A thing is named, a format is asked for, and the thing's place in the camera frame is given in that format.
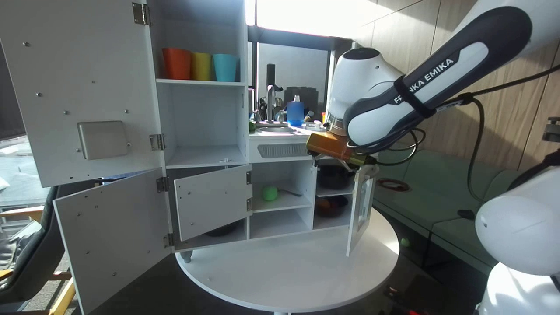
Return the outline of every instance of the open cabinet door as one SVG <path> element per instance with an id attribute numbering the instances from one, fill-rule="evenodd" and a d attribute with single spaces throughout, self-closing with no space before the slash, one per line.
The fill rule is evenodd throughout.
<path id="1" fill-rule="evenodd" d="M 246 216 L 248 171 L 236 166 L 175 180 L 180 241 Z"/>
<path id="2" fill-rule="evenodd" d="M 369 225 L 376 171 L 378 171 L 376 166 L 365 164 L 365 166 L 360 166 L 353 176 L 353 192 L 351 192 L 353 197 L 351 197 L 346 255 L 351 253 L 353 246 L 357 244 L 357 241 L 360 239 L 360 236 Z"/>
<path id="3" fill-rule="evenodd" d="M 0 41 L 42 185 L 162 164 L 148 26 L 133 1 L 1 0 Z"/>
<path id="4" fill-rule="evenodd" d="M 82 313 L 91 313 L 171 248 L 161 171 L 148 171 L 54 201 Z"/>

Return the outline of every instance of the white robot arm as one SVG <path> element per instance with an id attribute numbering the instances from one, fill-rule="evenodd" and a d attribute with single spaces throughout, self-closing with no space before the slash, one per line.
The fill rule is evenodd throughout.
<path id="1" fill-rule="evenodd" d="M 355 152 L 390 146 L 455 92 L 560 38 L 558 15 L 560 0 L 479 0 L 455 34 L 406 75 L 374 48 L 348 50 L 330 83 L 330 131 Z M 547 169 L 477 211 L 477 236 L 500 260 L 479 313 L 560 313 L 558 187 L 560 167 Z"/>

